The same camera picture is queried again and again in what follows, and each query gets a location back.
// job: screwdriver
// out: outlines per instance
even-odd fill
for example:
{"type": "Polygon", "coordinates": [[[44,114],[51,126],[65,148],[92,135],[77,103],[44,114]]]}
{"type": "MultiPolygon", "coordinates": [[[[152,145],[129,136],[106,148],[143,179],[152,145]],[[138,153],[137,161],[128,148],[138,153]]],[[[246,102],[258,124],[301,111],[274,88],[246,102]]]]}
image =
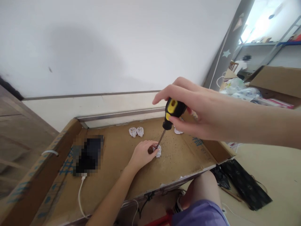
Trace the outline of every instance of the screwdriver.
{"type": "Polygon", "coordinates": [[[166,106],[165,106],[165,119],[164,119],[164,122],[162,125],[164,131],[160,137],[160,140],[159,140],[156,148],[159,147],[159,144],[160,144],[166,130],[171,130],[171,128],[172,128],[172,122],[169,121],[169,117],[170,116],[180,117],[184,113],[186,108],[187,108],[187,106],[183,102],[177,101],[172,98],[168,99],[166,106]]]}

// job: black screwdriver handle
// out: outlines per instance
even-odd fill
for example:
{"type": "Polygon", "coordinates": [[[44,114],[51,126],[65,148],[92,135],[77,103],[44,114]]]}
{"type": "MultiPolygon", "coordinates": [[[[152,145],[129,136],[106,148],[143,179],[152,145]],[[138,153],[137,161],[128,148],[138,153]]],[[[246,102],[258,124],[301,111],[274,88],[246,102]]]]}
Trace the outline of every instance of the black screwdriver handle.
{"type": "Polygon", "coordinates": [[[187,106],[180,101],[169,98],[165,106],[165,119],[163,122],[163,128],[170,130],[172,128],[172,122],[169,121],[170,116],[180,117],[186,110],[187,106]]]}

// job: purple shorts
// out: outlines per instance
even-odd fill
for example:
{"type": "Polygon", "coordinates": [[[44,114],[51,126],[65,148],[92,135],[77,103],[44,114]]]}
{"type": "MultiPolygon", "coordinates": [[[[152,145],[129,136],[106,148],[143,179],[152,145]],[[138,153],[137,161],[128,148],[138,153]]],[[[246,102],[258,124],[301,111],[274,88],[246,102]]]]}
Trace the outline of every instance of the purple shorts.
{"type": "Polygon", "coordinates": [[[206,199],[199,200],[186,210],[172,216],[172,226],[228,226],[218,205],[206,199]]]}

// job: left hand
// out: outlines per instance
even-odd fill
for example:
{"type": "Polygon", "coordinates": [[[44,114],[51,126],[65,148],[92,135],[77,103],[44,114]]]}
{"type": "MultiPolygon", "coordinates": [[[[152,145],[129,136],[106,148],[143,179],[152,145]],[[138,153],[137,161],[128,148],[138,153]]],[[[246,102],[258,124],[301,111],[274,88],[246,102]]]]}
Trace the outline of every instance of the left hand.
{"type": "Polygon", "coordinates": [[[152,154],[148,153],[148,148],[150,146],[157,145],[157,141],[141,141],[135,148],[132,158],[129,161],[128,166],[133,167],[137,171],[140,170],[143,166],[148,164],[157,154],[159,149],[154,150],[152,154]]]}

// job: sneaker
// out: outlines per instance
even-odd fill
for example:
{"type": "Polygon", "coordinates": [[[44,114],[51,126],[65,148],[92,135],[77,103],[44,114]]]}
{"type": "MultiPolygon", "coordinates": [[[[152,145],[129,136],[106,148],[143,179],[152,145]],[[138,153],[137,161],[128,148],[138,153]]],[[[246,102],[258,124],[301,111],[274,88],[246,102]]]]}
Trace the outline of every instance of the sneaker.
{"type": "Polygon", "coordinates": [[[180,197],[182,197],[182,196],[185,195],[185,193],[186,193],[186,192],[183,191],[183,190],[180,191],[179,196],[178,196],[178,198],[177,198],[177,201],[176,201],[176,203],[175,203],[175,206],[174,206],[173,209],[172,209],[174,213],[179,213],[179,212],[182,212],[182,211],[183,211],[183,209],[182,209],[182,207],[181,207],[181,204],[180,204],[179,200],[180,200],[180,197]]]}

